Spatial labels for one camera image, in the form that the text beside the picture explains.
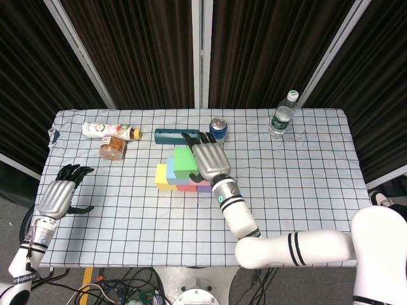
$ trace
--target robotic hand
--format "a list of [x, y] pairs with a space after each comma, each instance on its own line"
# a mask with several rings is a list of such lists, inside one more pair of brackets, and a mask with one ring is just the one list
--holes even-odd
[[248, 269], [271, 264], [302, 266], [357, 259], [354, 304], [407, 304], [407, 222], [385, 207], [368, 207], [352, 219], [351, 232], [321, 229], [289, 233], [272, 239], [260, 231], [247, 208], [222, 147], [210, 134], [200, 140], [183, 134], [198, 164], [196, 182], [212, 183], [230, 231], [239, 239], [235, 256]]
[[66, 214], [85, 214], [93, 207], [74, 208], [71, 200], [76, 188], [93, 168], [79, 165], [66, 165], [58, 173], [55, 181], [48, 186], [36, 219], [8, 271], [14, 277], [14, 285], [0, 283], [0, 304], [27, 304], [31, 283], [38, 278], [37, 268], [57, 229], [57, 220]]

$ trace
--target water bottle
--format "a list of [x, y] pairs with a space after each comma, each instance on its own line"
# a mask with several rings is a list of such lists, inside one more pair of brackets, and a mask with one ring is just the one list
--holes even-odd
[[291, 90], [287, 94], [287, 97], [280, 102], [268, 127], [268, 131], [272, 137], [279, 138], [286, 132], [288, 124], [295, 113], [297, 98], [298, 92]]

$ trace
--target dark curtain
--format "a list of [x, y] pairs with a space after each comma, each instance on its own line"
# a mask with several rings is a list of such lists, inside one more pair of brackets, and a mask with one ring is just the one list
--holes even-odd
[[407, 164], [407, 1], [372, 1], [304, 107], [345, 111], [366, 182]]
[[41, 173], [56, 113], [106, 106], [42, 0], [0, 3], [0, 153]]
[[353, 0], [215, 0], [211, 108], [275, 107], [305, 89]]
[[191, 1], [62, 0], [119, 109], [191, 108]]

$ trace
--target green block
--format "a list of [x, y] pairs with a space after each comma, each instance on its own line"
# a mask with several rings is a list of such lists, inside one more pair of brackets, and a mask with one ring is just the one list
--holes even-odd
[[176, 147], [174, 149], [173, 171], [177, 179], [187, 179], [191, 173], [198, 175], [198, 165], [189, 147]]

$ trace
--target yellow block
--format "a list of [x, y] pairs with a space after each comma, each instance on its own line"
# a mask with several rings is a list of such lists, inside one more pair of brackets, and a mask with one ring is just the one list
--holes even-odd
[[157, 165], [157, 171], [155, 173], [155, 184], [159, 189], [168, 189], [170, 191], [177, 190], [177, 186], [172, 186], [171, 184], [168, 184], [166, 164]]
[[[82, 285], [89, 284], [92, 281], [92, 273], [93, 273], [93, 268], [87, 267], [85, 269], [85, 274], [83, 275], [83, 280], [82, 280]], [[83, 291], [88, 291], [89, 286], [85, 287]], [[80, 305], [86, 305], [88, 302], [88, 294], [84, 294], [84, 296], [81, 298]]]

